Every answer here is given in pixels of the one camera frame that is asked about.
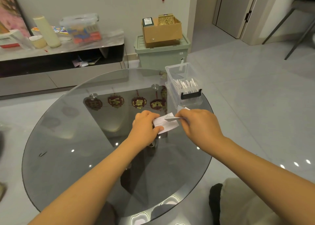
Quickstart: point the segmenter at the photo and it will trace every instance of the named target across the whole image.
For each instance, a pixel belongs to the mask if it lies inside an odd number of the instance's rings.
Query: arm
[[[128,138],[48,205],[29,225],[94,224],[116,180],[132,159],[164,130],[163,127],[152,129],[152,120],[159,116],[149,111],[138,113]]]
[[[315,184],[243,149],[223,136],[216,116],[183,109],[175,116],[187,136],[245,182],[277,215],[290,224],[315,224]]]

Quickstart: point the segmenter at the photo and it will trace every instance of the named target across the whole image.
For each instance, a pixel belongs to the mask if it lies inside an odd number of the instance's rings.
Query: cardboard box
[[[153,18],[154,25],[143,27],[142,32],[147,48],[170,46],[180,43],[183,37],[181,22],[174,17],[175,24],[158,24],[158,18]]]

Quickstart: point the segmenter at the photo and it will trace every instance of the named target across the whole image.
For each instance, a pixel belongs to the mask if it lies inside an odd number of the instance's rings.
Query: pink painting
[[[8,29],[18,29],[25,37],[30,33],[15,0],[0,0],[0,21]]]

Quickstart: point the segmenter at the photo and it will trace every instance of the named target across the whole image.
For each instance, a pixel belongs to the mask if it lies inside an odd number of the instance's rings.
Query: chair leg
[[[280,28],[280,26],[289,18],[289,16],[294,12],[295,9],[291,9],[289,13],[280,21],[280,23],[277,25],[277,27],[271,32],[271,34],[265,39],[265,41],[262,44],[265,44],[268,39]]]
[[[294,52],[294,50],[299,46],[299,44],[305,39],[306,35],[311,32],[311,30],[313,29],[313,27],[315,26],[315,19],[312,21],[312,23],[310,24],[310,26],[308,27],[308,29],[304,32],[304,34],[302,35],[302,37],[296,42],[296,44],[294,44],[293,48],[291,49],[291,51],[288,53],[288,55],[286,56],[286,58],[284,60],[287,60],[290,55]]]

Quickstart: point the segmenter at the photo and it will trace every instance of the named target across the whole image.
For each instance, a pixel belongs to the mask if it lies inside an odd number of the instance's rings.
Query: person's left hand
[[[139,151],[151,144],[157,134],[164,130],[163,127],[152,128],[152,121],[160,115],[150,111],[143,111],[136,114],[136,118],[132,123],[132,130],[129,133],[128,140],[136,145]]]

